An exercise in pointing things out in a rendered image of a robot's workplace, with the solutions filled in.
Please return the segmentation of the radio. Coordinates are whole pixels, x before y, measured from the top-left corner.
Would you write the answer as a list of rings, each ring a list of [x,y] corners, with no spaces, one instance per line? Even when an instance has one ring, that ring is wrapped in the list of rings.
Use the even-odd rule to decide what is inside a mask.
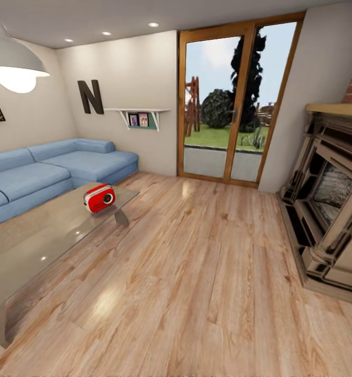
[[[104,186],[84,197],[84,204],[88,211],[97,213],[115,202],[115,193],[111,187]]]

